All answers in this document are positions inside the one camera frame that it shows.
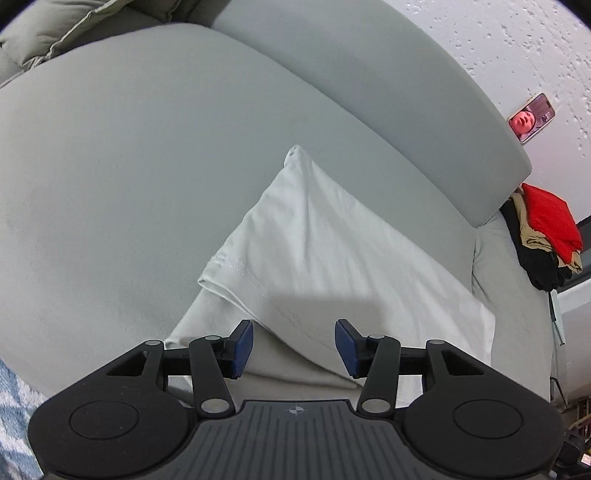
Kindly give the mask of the patterned blue white rug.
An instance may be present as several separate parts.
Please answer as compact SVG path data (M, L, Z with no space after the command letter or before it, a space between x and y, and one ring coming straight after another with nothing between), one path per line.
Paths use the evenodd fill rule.
M0 377L1 478L40 479L43 476L28 442L27 428L34 411L46 397L1 362Z

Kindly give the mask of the grey throw pillow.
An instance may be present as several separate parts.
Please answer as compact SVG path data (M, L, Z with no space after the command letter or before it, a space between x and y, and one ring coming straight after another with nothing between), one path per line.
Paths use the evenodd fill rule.
M29 70L62 53L83 33L131 6L163 22L177 1L34 1L1 31L1 50Z

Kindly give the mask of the tan folded garment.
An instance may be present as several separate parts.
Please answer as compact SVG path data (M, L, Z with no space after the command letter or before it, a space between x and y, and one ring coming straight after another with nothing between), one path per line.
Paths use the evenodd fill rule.
M539 249L544 252L554 253L554 248L548 241L546 236L542 232L538 232L530 226L528 222L527 209L525 200L522 195L522 191L515 191L511 195L511 199L514 202L517 211L517 217L520 224L520 237L522 244L530 249ZM575 251L572 254L571 261L569 263L565 263L559 255L557 255L557 258L559 267L568 267L574 274L580 274L583 271L583 264L581 261L579 251Z

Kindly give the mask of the red folded garment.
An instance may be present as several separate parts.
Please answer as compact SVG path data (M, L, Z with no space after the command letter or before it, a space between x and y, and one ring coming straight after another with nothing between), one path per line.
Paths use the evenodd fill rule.
M565 200L539 187L523 183L528 224L542 233L565 263L583 250L583 240Z

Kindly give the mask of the white t-shirt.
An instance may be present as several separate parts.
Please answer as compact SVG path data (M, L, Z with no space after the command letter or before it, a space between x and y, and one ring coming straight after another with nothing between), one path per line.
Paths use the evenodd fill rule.
M229 389L245 399L356 401L335 323L406 347L445 340L489 363L495 317L440 263L291 148L269 188L198 277L169 348L252 320L252 354Z

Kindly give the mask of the grey sofa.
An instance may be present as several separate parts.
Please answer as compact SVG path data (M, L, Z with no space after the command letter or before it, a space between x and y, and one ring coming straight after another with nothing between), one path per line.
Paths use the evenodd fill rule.
M1 357L54 393L168 333L300 145L486 300L550 387L550 317L497 215L531 171L464 68L381 1L128 6L29 69L1 50Z

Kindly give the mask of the black folded garment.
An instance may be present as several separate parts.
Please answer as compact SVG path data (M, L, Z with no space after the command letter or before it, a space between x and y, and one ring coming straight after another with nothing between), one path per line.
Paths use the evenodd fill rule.
M569 267L559 266L558 256L538 248L529 248L521 240L520 223L512 199L508 199L500 209L511 239L516 249L520 266L526 271L531 284L538 290L551 292L564 286L573 276Z

